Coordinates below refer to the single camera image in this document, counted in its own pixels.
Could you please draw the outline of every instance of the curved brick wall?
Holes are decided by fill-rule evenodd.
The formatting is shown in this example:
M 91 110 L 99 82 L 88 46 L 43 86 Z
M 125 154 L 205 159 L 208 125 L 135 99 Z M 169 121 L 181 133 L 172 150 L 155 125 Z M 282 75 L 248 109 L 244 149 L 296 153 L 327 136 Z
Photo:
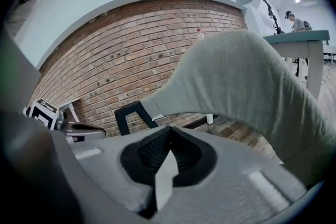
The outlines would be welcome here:
M 60 105 L 80 97 L 80 121 L 118 135 L 114 110 L 164 85 L 183 53 L 206 37 L 246 28 L 241 11 L 208 0 L 149 0 L 103 14 L 69 36 L 41 67 L 31 98 Z M 183 126 L 202 117 L 173 115 L 158 124 Z M 130 131 L 146 128 L 137 115 L 128 117 Z

